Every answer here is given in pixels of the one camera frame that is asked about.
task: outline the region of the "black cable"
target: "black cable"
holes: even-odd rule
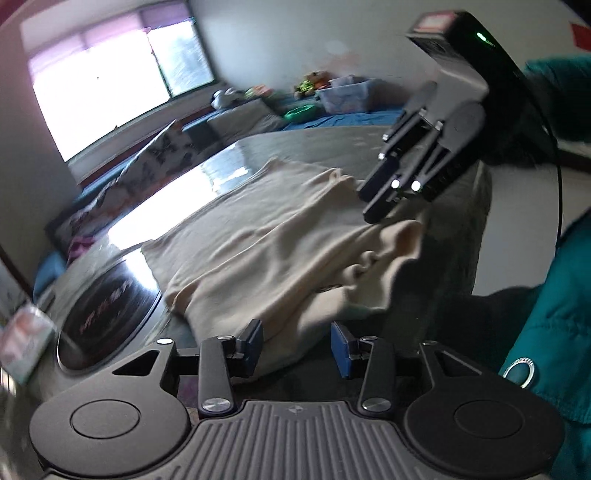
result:
[[[556,250],[560,245],[562,237],[562,217],[563,217],[563,186],[562,186],[562,166],[559,160],[556,162],[556,172],[558,173],[558,235],[556,237]]]
[[[550,125],[550,121],[546,117],[542,107],[535,97],[534,93],[529,89],[525,88],[527,91],[527,96],[531,101],[532,105],[534,106],[535,110],[538,112],[539,116],[542,119],[542,123],[546,128],[546,132],[550,137],[552,142],[552,150],[554,155],[554,164],[556,165],[556,173],[558,177],[558,232],[556,233],[556,245],[555,248],[558,250],[558,246],[560,245],[560,238],[562,237],[562,221],[563,221],[563,209],[564,209],[564,199],[563,199],[563,182],[562,182],[562,166],[560,165],[560,150],[558,148],[558,139],[556,135],[554,135],[554,131],[552,130],[552,125]]]

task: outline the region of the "window frame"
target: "window frame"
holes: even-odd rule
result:
[[[135,118],[132,118],[131,120],[125,122],[122,125],[118,125],[116,128],[114,128],[113,130],[109,131],[108,133],[106,133],[105,135],[103,135],[100,138],[97,138],[94,142],[92,142],[91,144],[89,144],[88,146],[84,147],[84,149],[80,150],[76,155],[74,155],[73,157],[69,158],[68,160],[64,159],[64,163],[66,165],[69,165],[70,162],[73,162],[74,160],[77,160],[80,158],[80,156],[83,156],[85,152],[88,152],[89,150],[92,149],[92,147],[98,143],[100,143],[101,141],[104,141],[107,137],[109,137],[110,135],[116,134],[119,130],[124,129],[124,127],[133,124],[134,122],[138,122],[141,121],[147,117],[149,117],[150,115],[161,111],[163,108],[165,108],[167,105],[170,105],[173,102],[178,102],[178,101],[182,101],[183,98],[190,96],[190,95],[194,95],[196,92],[203,90],[203,89],[207,89],[209,87],[211,87],[212,85],[216,85],[219,82],[219,78],[216,74],[216,70],[214,68],[214,65],[211,61],[211,58],[209,56],[209,50],[207,48],[206,43],[203,41],[203,37],[201,35],[201,32],[199,31],[199,26],[197,25],[197,17],[195,16],[195,13],[193,12],[193,8],[191,7],[191,4],[189,1],[187,0],[179,0],[179,1],[175,1],[175,0],[162,0],[159,2],[154,2],[154,3],[147,3],[144,5],[141,5],[140,7],[136,7],[134,9],[131,10],[127,10],[125,12],[122,12],[120,14],[114,15],[112,17],[108,17],[108,18],[104,18],[99,22],[95,22],[92,24],[88,24],[85,25],[84,28],[78,28],[76,30],[72,30],[71,32],[69,32],[66,35],[62,35],[59,38],[56,38],[54,40],[52,40],[51,42],[47,42],[45,44],[43,44],[41,47],[36,48],[35,50],[33,50],[32,52],[29,53],[28,58],[34,58],[36,55],[40,54],[41,52],[47,50],[48,48],[51,48],[54,45],[57,45],[58,43],[74,36],[74,35],[80,35],[82,39],[84,39],[84,33],[87,30],[90,30],[94,27],[97,27],[98,25],[102,25],[104,23],[113,21],[117,18],[120,17],[124,17],[126,15],[132,14],[132,13],[137,13],[139,15],[140,18],[143,19],[143,15],[141,14],[141,10],[143,8],[146,7],[153,7],[153,6],[157,6],[157,5],[165,5],[165,4],[169,4],[169,3],[182,3],[187,7],[187,10],[189,12],[190,18],[189,21],[191,22],[191,27],[193,29],[193,33],[195,34],[195,38],[197,39],[197,41],[199,42],[199,45],[201,46],[202,50],[203,50],[203,54],[205,56],[205,59],[207,61],[207,65],[209,66],[210,71],[212,72],[212,81],[209,83],[204,83],[203,85],[200,85],[198,87],[192,88],[190,90],[187,90],[186,92],[183,92],[177,96],[173,96],[172,95],[172,91],[170,88],[170,85],[168,84],[168,80],[166,79],[165,75],[164,75],[164,71],[162,70],[162,67],[160,65],[160,62],[158,61],[158,57],[156,56],[156,53],[154,52],[154,50],[152,50],[152,56],[154,57],[154,60],[156,61],[156,65],[158,66],[158,71],[160,73],[160,77],[162,78],[162,82],[168,92],[168,100],[164,103],[161,103],[160,105],[157,105],[156,107],[145,111],[144,113],[136,116]]]

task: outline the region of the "person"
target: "person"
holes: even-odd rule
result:
[[[531,61],[524,73],[557,137],[591,140],[591,56]],[[543,285],[450,299],[436,325],[436,340],[558,410],[554,479],[591,479],[591,209],[559,240]]]

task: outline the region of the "window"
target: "window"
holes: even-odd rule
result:
[[[194,19],[178,1],[66,38],[31,58],[29,69],[65,161],[115,128],[214,80]]]

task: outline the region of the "red sign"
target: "red sign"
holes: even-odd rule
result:
[[[591,51],[591,28],[574,23],[571,23],[570,26],[573,29],[574,44],[578,48]]]

